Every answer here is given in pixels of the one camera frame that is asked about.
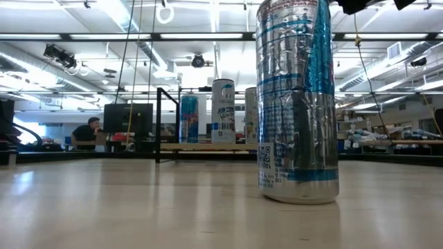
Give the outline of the silver and blue Red Bull can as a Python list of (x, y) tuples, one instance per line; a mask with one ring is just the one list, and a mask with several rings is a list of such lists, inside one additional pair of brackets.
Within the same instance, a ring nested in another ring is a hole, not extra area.
[(260, 191), (331, 203), (339, 181), (329, 0), (264, 0), (255, 34)]

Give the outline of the white Celsius Arctic Vibe can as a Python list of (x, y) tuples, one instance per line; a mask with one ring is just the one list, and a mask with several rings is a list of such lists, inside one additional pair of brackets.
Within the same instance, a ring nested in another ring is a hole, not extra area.
[(212, 143), (235, 144), (235, 83), (217, 79), (212, 85)]

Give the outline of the wooden background table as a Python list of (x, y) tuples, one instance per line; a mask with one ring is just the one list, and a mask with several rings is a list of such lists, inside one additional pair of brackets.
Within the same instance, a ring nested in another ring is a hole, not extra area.
[(443, 140), (367, 140), (342, 142), (340, 154), (443, 156)]

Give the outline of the black monitor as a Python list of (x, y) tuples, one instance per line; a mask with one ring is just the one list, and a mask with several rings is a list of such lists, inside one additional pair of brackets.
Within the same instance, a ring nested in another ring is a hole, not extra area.
[(133, 133), (136, 144), (149, 137), (153, 126), (153, 104), (106, 104), (103, 131)]

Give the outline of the black ceiling projector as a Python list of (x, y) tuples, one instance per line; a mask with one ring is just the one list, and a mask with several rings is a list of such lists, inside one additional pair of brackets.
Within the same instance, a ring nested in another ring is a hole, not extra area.
[(77, 66), (74, 54), (69, 54), (65, 50), (56, 47), (54, 44), (47, 44), (43, 56), (60, 64), (63, 68), (73, 69)]

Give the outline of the person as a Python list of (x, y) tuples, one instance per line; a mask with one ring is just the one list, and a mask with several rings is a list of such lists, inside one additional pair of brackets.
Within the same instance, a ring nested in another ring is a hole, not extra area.
[(95, 142), (96, 136), (101, 132), (100, 119), (98, 117), (91, 117), (88, 123), (80, 125), (71, 134), (72, 142)]

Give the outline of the black box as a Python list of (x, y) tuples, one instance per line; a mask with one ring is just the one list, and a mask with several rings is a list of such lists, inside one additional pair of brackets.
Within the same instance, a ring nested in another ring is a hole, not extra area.
[(12, 132), (15, 102), (0, 100), (0, 134), (6, 135)]

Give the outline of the wooden shelf with black frame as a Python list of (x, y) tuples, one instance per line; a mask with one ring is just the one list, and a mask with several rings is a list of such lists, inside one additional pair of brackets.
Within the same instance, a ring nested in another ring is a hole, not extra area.
[[(176, 105), (175, 110), (175, 143), (162, 143), (161, 139), (161, 111), (162, 111), (162, 96), (165, 96), (168, 100), (171, 100)], [(180, 143), (180, 98), (175, 100), (167, 91), (163, 88), (159, 87), (156, 89), (156, 135), (155, 135), (155, 153), (154, 159), (155, 163), (160, 163), (161, 159), (164, 158), (161, 153), (164, 150), (172, 151), (172, 159), (175, 160), (178, 158), (179, 152), (183, 150), (192, 150), (192, 151), (253, 151), (257, 150), (257, 145), (255, 144), (200, 144), (200, 143), (191, 143), (191, 144), (181, 144)]]

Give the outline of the black metal table frame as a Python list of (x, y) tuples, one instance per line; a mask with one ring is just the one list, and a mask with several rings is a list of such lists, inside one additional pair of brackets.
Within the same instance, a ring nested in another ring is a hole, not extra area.
[[(156, 154), (141, 153), (110, 153), (92, 151), (69, 151), (69, 152), (11, 152), (0, 151), (0, 165), (5, 165), (9, 155), (16, 156), (16, 163), (42, 163), (63, 160), (84, 160), (84, 159), (152, 159), (159, 162), (167, 160), (256, 160), (255, 154), (161, 154), (159, 158)], [(422, 165), (431, 167), (443, 167), (443, 156), (421, 156), (402, 154), (340, 154), (339, 160), (370, 161), (379, 163), (394, 163), (405, 165)]]

